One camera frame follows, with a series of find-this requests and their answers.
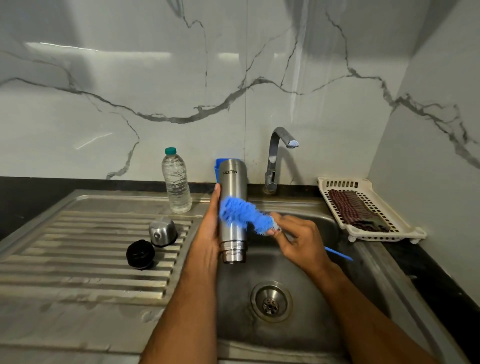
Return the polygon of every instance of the dish rack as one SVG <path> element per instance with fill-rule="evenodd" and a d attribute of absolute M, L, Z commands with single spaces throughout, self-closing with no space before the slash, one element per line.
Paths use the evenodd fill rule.
<path fill-rule="evenodd" d="M 348 240 L 354 242 L 357 239 L 368 242 L 388 241 L 398 242 L 404 238 L 410 239 L 410 242 L 417 244 L 421 239 L 425 239 L 427 234 L 420 227 L 408 225 L 384 200 L 372 189 L 372 183 L 365 179 L 355 178 L 330 178 L 319 177 L 318 188 L 322 193 L 328 207 L 332 211 L 339 227 L 348 232 Z M 379 214 L 388 224 L 389 232 L 373 232 L 361 230 L 353 225 L 346 224 L 341 217 L 337 207 L 330 199 L 328 191 L 355 191 L 357 196 L 373 212 Z"/>

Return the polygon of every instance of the black countertop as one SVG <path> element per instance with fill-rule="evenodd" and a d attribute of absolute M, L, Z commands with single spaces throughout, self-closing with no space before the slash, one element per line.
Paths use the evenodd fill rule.
<path fill-rule="evenodd" d="M 190 183 L 190 191 L 210 194 L 214 185 Z M 0 177 L 0 240 L 77 189 L 166 191 L 164 182 Z M 248 195 L 262 195 L 262 186 L 249 184 Z M 277 196 L 322 198 L 316 186 L 279 185 Z M 405 241 L 384 246 L 469 360 L 480 363 L 480 308 L 419 245 Z"/>

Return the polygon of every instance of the green bottle cap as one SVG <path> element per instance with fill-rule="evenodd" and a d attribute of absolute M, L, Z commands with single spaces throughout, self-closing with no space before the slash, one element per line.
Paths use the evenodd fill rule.
<path fill-rule="evenodd" d="M 177 153 L 177 149 L 170 146 L 168 148 L 165 148 L 165 154 L 176 154 Z"/>

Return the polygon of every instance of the forearm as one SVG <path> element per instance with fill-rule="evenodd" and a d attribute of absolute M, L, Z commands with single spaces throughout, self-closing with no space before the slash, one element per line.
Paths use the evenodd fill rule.
<path fill-rule="evenodd" d="M 332 263 L 326 271 L 312 273 L 312 279 L 336 314 L 354 363 L 436 363 L 376 308 L 339 266 Z"/>
<path fill-rule="evenodd" d="M 192 243 L 179 283 L 141 364 L 216 363 L 217 262 L 217 249 Z"/>

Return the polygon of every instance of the kitchen towel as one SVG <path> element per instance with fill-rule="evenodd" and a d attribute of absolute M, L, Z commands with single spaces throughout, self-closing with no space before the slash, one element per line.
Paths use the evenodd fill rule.
<path fill-rule="evenodd" d="M 366 231 L 389 231 L 385 220 L 371 211 L 355 191 L 329 190 L 328 195 L 346 224 Z"/>

